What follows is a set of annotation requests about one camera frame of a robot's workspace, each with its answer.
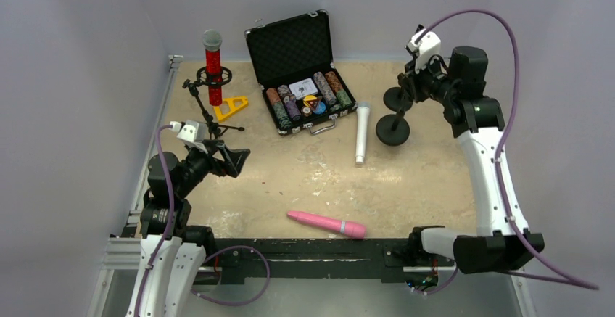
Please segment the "black tripod microphone stand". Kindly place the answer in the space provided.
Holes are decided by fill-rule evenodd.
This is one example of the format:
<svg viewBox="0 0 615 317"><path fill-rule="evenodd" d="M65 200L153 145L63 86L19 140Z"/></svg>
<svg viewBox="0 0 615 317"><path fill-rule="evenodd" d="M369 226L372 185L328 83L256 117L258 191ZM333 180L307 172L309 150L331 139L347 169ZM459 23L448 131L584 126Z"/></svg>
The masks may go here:
<svg viewBox="0 0 615 317"><path fill-rule="evenodd" d="M198 107L200 108L202 117L205 119L210 139L219 139L226 131L235 130L243 132L246 130L243 126L224 125L221 123L221 119L214 118L214 116L205 108L205 105L201 99L199 89L207 88L207 98L217 99L221 96L222 88L231 82L233 73L227 68L222 66L217 73L211 73L207 66L203 66L196 71L196 78L191 81L186 79L181 88L187 89L189 94L196 100Z"/></svg>

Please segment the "black round-base stand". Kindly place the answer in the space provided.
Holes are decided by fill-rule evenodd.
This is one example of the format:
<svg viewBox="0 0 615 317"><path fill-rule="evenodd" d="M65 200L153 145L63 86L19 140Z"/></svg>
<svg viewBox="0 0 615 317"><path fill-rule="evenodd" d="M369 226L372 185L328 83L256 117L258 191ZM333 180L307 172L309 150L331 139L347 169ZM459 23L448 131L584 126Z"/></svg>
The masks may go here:
<svg viewBox="0 0 615 317"><path fill-rule="evenodd" d="M410 53L411 60L404 65L404 71L402 73L405 73L406 75L408 75L408 77L410 77L410 74L414 70L416 56L409 49L408 46L406 46L405 48ZM409 110L412 106L402 106L400 104L400 100L398 99L399 94L400 94L400 86L398 86L397 88L389 88L383 95L383 101L384 101L385 106L391 111L395 111L395 112L399 110L405 110L405 111Z"/></svg>
<svg viewBox="0 0 615 317"><path fill-rule="evenodd" d="M383 144L396 147L405 143L410 136L410 126L405 119L405 110L393 111L380 118L376 124L376 136Z"/></svg>

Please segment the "red glitter microphone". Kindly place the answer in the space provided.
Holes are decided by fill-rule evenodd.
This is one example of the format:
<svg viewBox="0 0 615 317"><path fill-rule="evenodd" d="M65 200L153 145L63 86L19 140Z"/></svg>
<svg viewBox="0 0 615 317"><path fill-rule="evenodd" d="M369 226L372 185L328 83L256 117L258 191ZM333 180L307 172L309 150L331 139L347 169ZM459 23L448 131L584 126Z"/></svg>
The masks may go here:
<svg viewBox="0 0 615 317"><path fill-rule="evenodd" d="M220 63L221 34L213 29L206 30L202 35L202 44L205 47L206 73L209 103L213 106L222 104L222 89L219 83L222 80L222 67Z"/></svg>

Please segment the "pink microphone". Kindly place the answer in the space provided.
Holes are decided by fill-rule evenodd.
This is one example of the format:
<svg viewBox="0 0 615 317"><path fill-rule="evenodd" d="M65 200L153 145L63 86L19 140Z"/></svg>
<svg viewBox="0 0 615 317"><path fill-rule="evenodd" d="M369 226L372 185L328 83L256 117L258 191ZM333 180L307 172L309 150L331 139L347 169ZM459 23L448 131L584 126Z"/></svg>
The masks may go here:
<svg viewBox="0 0 615 317"><path fill-rule="evenodd" d="M286 216L298 223L337 232L353 239L363 239L366 235L366 227L352 221L342 221L296 210L288 211Z"/></svg>

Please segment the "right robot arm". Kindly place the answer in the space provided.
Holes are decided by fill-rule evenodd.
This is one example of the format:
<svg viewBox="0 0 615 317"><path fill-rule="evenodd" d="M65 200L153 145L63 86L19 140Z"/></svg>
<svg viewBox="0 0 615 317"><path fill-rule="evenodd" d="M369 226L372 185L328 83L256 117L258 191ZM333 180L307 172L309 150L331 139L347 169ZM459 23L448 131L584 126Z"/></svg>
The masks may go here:
<svg viewBox="0 0 615 317"><path fill-rule="evenodd" d="M544 250L545 240L522 214L505 149L498 145L505 120L499 101L484 95L486 52L457 46L449 63L435 53L411 55L398 82L412 102L432 99L442 105L466 158L476 206L475 234L422 226L414 228L413 239L420 251L454 260L464 274L520 269Z"/></svg>

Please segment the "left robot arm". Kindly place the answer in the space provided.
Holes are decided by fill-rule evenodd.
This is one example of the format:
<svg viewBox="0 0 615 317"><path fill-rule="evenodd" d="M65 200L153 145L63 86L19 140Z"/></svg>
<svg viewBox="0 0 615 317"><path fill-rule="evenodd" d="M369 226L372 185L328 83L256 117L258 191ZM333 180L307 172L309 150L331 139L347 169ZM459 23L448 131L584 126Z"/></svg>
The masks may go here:
<svg viewBox="0 0 615 317"><path fill-rule="evenodd" d="M190 147L184 160L162 150L149 160L139 268L127 316L180 315L207 251L215 248L210 227L188 224L187 197L210 174L238 177L249 155L249 149L207 140L204 149Z"/></svg>

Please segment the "white microphone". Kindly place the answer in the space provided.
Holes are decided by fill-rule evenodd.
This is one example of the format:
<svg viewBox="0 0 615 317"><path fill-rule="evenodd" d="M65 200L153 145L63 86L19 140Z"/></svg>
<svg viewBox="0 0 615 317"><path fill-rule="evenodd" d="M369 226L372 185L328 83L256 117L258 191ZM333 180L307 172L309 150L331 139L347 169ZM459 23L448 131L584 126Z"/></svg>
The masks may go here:
<svg viewBox="0 0 615 317"><path fill-rule="evenodd" d="M363 165L365 163L367 130L371 106L367 102L361 102L356 109L357 113L357 133L355 144L355 164Z"/></svg>

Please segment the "white playing card box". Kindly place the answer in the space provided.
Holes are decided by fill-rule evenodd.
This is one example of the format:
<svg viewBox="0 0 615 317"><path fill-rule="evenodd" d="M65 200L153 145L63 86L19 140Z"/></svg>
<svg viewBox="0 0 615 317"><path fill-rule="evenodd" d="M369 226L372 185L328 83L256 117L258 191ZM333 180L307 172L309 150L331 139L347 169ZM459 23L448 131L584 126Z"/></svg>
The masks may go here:
<svg viewBox="0 0 615 317"><path fill-rule="evenodd" d="M316 95L319 92L319 89L312 78L306 78L301 81L291 83L288 87L292 95L294 95L297 100L304 99L306 96Z"/></svg>

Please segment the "black poker chip case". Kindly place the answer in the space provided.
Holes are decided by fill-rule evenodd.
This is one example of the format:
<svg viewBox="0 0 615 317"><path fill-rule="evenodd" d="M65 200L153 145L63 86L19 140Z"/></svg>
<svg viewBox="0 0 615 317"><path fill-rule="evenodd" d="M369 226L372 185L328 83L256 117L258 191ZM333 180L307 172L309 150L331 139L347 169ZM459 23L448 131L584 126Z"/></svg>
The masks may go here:
<svg viewBox="0 0 615 317"><path fill-rule="evenodd" d="M321 9L246 30L245 41L268 113L281 136L336 128L357 101L335 67L329 14ZM312 78L316 95L297 100L288 85Z"/></svg>

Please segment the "aluminium corner rail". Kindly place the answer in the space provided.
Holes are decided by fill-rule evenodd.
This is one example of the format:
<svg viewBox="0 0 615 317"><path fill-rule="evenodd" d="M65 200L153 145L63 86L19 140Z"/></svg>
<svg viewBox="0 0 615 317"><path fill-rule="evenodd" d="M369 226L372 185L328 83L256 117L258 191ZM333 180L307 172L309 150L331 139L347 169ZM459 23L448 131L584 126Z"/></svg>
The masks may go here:
<svg viewBox="0 0 615 317"><path fill-rule="evenodd" d="M155 146L156 132L157 132L157 129L161 125L163 125L165 122L165 116L166 116L166 112L168 109L168 103L170 101L171 94L173 91L174 83L175 83L177 74L179 73L179 68L181 66L181 63L184 60L184 56L179 55L179 54L171 54L168 56L168 58L169 58L168 76L166 78L166 81L163 83L163 92L162 92L161 102L154 116L154 121L152 124L152 134L150 136L149 144L146 149L146 155L145 155L144 161L141 166L141 170L139 173L139 179L137 180L137 184L136 184L136 189L135 189L135 192L133 193L131 207L128 212L128 220L127 220L128 223L135 223L137 219L137 215L141 212L141 209L143 208L144 202L142 201L142 197L143 197L145 190L147 189L146 178L148 176L148 161L157 152L157 149Z"/></svg>

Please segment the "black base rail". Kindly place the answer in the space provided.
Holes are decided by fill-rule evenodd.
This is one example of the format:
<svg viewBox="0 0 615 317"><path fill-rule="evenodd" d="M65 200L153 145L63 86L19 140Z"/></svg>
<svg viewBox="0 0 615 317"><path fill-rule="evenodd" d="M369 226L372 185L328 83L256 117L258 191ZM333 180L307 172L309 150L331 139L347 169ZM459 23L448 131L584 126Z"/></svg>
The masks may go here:
<svg viewBox="0 0 615 317"><path fill-rule="evenodd" d="M403 283L454 267L451 259L418 253L409 239L219 238L206 248L222 253L199 260L199 270L220 276L222 284L266 277Z"/></svg>

